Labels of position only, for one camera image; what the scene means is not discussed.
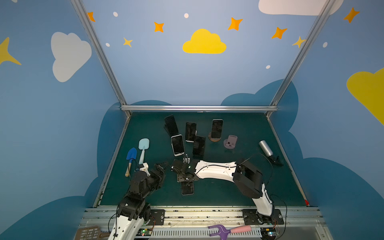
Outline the purple phone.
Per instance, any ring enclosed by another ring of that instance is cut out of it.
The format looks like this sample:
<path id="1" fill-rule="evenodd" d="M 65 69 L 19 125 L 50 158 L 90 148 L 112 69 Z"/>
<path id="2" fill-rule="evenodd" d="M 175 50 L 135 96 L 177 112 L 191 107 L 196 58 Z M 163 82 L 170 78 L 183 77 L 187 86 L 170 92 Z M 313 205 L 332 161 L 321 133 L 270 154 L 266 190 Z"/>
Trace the purple phone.
<path id="1" fill-rule="evenodd" d="M 193 195 L 194 192 L 195 192 L 195 188 L 194 188 L 194 182 L 193 181 L 181 182 L 182 196 Z"/>

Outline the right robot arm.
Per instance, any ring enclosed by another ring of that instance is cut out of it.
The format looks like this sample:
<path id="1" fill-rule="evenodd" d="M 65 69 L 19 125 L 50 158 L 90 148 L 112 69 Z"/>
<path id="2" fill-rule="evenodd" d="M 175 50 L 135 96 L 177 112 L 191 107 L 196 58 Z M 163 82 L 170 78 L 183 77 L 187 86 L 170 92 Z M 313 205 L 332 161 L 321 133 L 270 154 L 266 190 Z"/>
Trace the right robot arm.
<path id="1" fill-rule="evenodd" d="M 184 163 L 174 160 L 171 171 L 177 174 L 182 187 L 193 187 L 194 182 L 202 179 L 218 179 L 234 183 L 239 191 L 252 199 L 257 211 L 247 217 L 247 225 L 282 225 L 285 223 L 280 210 L 276 209 L 269 197 L 263 174 L 247 160 L 231 163 L 210 163 L 192 161 Z"/>

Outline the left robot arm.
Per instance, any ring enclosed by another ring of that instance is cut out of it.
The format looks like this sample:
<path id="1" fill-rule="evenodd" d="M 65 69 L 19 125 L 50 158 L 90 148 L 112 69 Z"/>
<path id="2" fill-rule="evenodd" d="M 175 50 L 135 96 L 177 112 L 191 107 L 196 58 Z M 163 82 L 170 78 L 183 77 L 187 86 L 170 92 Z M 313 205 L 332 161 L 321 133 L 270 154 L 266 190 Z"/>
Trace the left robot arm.
<path id="1" fill-rule="evenodd" d="M 150 220 L 151 205 L 146 202 L 146 197 L 162 187 L 168 165 L 167 162 L 155 164 L 149 170 L 148 164 L 144 163 L 133 174 L 129 189 L 117 207 L 110 240 L 133 240 L 144 223 Z"/>

